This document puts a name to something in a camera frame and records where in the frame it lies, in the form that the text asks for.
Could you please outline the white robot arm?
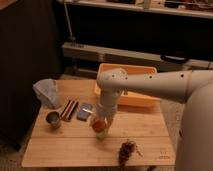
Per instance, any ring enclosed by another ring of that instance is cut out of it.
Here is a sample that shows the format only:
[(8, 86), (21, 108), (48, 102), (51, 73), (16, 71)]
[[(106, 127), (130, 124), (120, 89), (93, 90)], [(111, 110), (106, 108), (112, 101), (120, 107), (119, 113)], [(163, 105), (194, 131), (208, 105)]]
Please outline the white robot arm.
[(124, 91), (184, 106), (175, 171), (213, 171), (213, 70), (171, 71), (129, 75), (122, 68), (97, 75), (97, 114), (111, 118)]

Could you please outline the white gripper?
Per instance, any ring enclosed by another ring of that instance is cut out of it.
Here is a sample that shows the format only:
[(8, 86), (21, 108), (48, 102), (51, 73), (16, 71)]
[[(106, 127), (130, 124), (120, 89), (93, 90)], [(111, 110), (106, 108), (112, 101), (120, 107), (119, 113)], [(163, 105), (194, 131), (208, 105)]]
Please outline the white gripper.
[(102, 120), (106, 122), (107, 128), (110, 128), (117, 112), (117, 103), (120, 96), (121, 91), (102, 91), (96, 105), (96, 113), (92, 117), (90, 125)]

